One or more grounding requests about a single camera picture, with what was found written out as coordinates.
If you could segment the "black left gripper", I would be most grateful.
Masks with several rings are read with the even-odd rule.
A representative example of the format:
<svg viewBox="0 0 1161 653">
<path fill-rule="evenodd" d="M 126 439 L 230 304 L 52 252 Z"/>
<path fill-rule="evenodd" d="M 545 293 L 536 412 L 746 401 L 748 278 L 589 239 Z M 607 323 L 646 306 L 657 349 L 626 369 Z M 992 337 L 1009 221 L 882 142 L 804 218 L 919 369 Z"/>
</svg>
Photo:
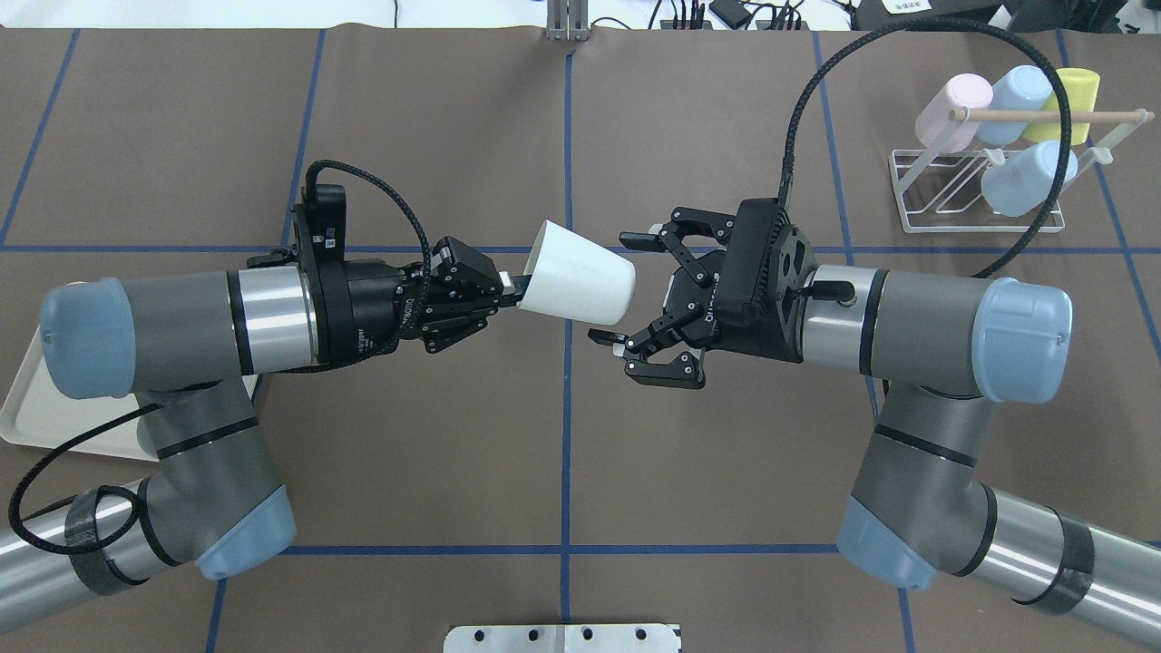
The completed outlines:
<svg viewBox="0 0 1161 653">
<path fill-rule="evenodd" d="M 313 258 L 317 361 L 336 368 L 420 339 L 437 353 L 486 326 L 502 306 L 518 306 L 532 277 L 512 277 L 464 241 L 437 241 L 428 271 L 381 259 Z"/>
</svg>

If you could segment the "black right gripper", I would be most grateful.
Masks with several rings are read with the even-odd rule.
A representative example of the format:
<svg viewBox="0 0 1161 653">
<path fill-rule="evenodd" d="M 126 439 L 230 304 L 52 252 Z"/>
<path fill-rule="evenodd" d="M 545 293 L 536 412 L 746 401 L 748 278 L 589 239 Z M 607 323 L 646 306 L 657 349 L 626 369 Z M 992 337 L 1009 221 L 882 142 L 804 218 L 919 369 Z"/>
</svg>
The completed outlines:
<svg viewBox="0 0 1161 653">
<path fill-rule="evenodd" d="M 659 318 L 630 336 L 587 330 L 589 340 L 598 346 L 623 351 L 625 372 L 630 380 L 654 387 L 704 388 L 701 357 L 720 333 L 712 302 L 734 220 L 724 211 L 673 210 L 668 223 L 650 232 L 619 235 L 625 249 L 668 252 L 678 261 Z M 698 257 L 683 243 L 688 236 L 717 241 L 721 249 Z"/>
</svg>

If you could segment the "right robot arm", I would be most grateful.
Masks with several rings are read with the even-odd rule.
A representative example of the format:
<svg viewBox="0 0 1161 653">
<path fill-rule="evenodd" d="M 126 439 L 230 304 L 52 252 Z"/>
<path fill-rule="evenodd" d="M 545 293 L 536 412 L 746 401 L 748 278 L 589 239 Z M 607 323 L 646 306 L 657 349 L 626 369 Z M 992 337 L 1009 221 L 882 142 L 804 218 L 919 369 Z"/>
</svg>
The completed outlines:
<svg viewBox="0 0 1161 653">
<path fill-rule="evenodd" d="M 1066 292 L 825 265 L 776 199 L 734 215 L 679 207 L 619 239 L 678 263 L 659 318 L 589 333 L 635 382 L 702 388 L 704 356 L 717 350 L 887 383 L 836 538 L 848 561 L 900 590 L 926 590 L 942 573 L 975 579 L 1158 648 L 1156 547 L 975 478 L 998 406 L 1057 396 Z"/>
</svg>

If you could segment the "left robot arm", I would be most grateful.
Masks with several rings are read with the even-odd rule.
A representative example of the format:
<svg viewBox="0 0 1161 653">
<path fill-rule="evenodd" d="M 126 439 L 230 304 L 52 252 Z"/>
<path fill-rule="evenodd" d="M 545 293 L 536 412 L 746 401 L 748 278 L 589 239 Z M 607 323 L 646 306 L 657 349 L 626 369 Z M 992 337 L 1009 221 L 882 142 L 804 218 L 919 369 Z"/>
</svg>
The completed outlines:
<svg viewBox="0 0 1161 653">
<path fill-rule="evenodd" d="M 408 339 L 438 352 L 515 306 L 531 280 L 457 239 L 396 268 L 349 260 L 339 241 L 310 237 L 244 270 L 51 292 L 38 335 L 55 388 L 137 406 L 55 446 L 13 491 L 3 633 L 170 568 L 192 564 L 219 580 L 280 554 L 296 524 L 246 379 L 344 367 Z M 128 423 L 159 471 L 26 512 L 26 491 L 50 462 Z"/>
</svg>

